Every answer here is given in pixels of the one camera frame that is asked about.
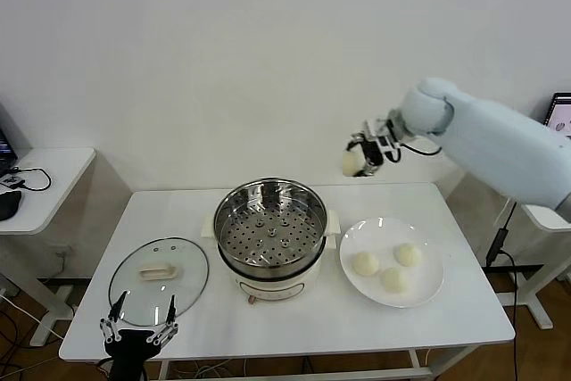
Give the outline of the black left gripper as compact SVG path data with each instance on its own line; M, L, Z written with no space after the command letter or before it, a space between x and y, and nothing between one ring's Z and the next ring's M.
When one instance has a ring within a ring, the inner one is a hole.
M164 327L153 333L151 330L117 328L123 303L128 292L124 291L111 306L106 318L101 318L99 327L106 343L104 348L111 358L112 366L107 377L110 381L147 380L145 363L156 356L155 344L167 344L178 332L176 323L176 295L170 297L170 305Z

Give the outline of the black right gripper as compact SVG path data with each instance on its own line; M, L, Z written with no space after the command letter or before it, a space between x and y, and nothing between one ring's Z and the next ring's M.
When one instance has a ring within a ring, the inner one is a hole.
M380 167L384 163L384 156L382 151L379 149L376 142L366 140L362 132L356 132L351 134L349 143L347 144L347 149L353 149L355 147L360 147L362 149L366 163L358 171L359 177L370 177L376 173L376 167Z

